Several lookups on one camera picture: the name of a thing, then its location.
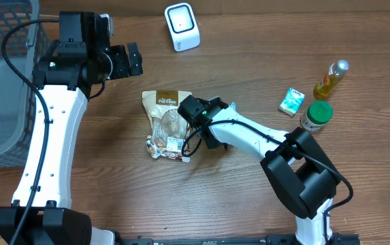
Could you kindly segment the brown white snack bag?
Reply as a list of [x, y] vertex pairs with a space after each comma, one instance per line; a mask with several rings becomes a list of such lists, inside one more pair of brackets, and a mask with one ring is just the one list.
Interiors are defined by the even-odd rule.
[[186, 99], [188, 91], [144, 91], [142, 103], [152, 133], [146, 138], [146, 149], [151, 157], [174, 159], [188, 163], [190, 157], [183, 156], [191, 152], [183, 146], [190, 135], [189, 124], [178, 113], [180, 102]]

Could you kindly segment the Kleenex tissue pack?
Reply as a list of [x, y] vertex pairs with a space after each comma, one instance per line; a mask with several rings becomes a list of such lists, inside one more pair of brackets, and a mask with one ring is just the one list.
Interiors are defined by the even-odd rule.
[[285, 98], [280, 103], [278, 109], [289, 116], [294, 116], [303, 104], [304, 98], [305, 94], [295, 90], [294, 88], [290, 88], [287, 91]]

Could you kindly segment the green lid white jar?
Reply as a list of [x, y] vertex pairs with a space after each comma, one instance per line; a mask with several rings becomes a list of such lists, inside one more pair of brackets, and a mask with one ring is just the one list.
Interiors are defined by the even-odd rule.
[[318, 131], [331, 120], [333, 114], [333, 108], [326, 101], [315, 101], [303, 113], [300, 123], [308, 131]]

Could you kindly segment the yellow liquid bottle grey cap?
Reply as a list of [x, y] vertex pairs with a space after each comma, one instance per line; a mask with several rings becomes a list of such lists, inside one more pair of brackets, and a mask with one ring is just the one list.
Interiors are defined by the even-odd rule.
[[333, 63], [323, 78], [316, 83], [313, 95], [316, 99], [326, 100], [336, 85], [343, 79], [349, 69], [348, 61], [339, 60]]

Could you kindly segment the teal snack packet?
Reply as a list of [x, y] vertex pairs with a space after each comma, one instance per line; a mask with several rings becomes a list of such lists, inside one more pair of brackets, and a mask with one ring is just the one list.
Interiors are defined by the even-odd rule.
[[233, 108], [234, 110], [236, 110], [236, 105], [235, 105], [234, 102], [232, 102], [232, 103], [230, 104], [230, 107]]

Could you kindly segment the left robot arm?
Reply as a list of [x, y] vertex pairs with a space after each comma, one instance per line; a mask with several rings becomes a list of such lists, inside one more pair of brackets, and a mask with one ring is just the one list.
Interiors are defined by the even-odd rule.
[[61, 12], [59, 38], [25, 84], [36, 98], [27, 162], [9, 206], [0, 206], [0, 236], [8, 244], [109, 244], [115, 231], [98, 229], [71, 207], [71, 169], [78, 129], [93, 85], [143, 72], [136, 43], [112, 45], [107, 14]]

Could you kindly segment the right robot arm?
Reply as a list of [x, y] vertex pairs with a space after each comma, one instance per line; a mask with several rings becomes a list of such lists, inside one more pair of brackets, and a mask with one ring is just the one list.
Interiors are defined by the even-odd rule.
[[301, 127], [292, 132], [260, 125], [238, 114], [219, 97], [189, 95], [178, 113], [208, 148], [232, 145], [259, 161], [277, 198], [296, 217], [295, 240], [328, 244], [329, 206], [340, 175], [312, 135]]

